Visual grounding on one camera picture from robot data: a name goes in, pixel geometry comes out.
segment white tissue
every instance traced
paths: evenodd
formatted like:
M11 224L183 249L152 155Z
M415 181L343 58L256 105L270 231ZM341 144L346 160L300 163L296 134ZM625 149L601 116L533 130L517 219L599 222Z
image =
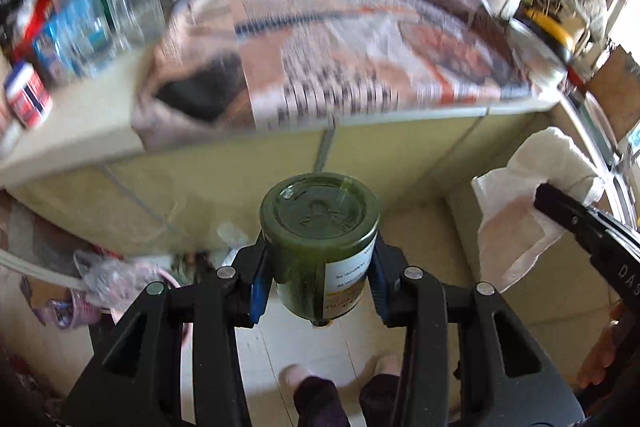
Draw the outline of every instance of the white tissue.
M500 292L524 277L564 233L533 206L536 189L547 182L584 205L604 192L595 167L556 127L532 134L505 168L472 181L482 210L480 275Z

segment green glass jar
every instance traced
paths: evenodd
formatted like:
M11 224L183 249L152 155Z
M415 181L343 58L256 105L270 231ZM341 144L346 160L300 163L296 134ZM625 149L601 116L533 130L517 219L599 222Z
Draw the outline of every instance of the green glass jar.
M359 181L300 174L262 200L260 223L283 304L322 326L360 299L378 233L380 208Z

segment dark pants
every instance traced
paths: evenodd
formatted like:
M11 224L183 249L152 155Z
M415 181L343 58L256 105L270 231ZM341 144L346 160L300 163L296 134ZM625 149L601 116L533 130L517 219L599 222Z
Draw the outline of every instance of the dark pants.
M376 375L360 392L360 407L367 427L389 427L398 382L394 375ZM318 377L306 378L296 389L293 402L300 416L298 427L350 427L335 384Z

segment screw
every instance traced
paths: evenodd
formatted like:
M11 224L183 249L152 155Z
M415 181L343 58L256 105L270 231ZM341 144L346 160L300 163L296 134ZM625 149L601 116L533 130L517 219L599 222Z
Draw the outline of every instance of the screw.
M162 284L160 281L152 282L151 284L149 284L149 286L146 287L146 292L149 295L160 295L163 291L164 284Z
M404 269L404 276L407 279L422 279L422 270L417 266L410 266Z
M218 268L216 274L220 279L231 279L236 274L236 269L233 266L223 266Z
M478 290L480 295L485 296L493 295L495 293L495 288L488 282L479 282L476 284L476 290Z

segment hand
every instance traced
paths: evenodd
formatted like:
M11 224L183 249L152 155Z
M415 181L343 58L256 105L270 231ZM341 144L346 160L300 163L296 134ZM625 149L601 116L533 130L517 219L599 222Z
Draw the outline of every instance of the hand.
M584 389L589 384L598 385L604 380L607 367L616 358L613 330L625 311L626 307L621 301L609 311L609 317L611 318L609 324L602 330L600 338L591 347L587 358L584 359L582 367L580 367L580 371L578 371L576 380L580 388Z

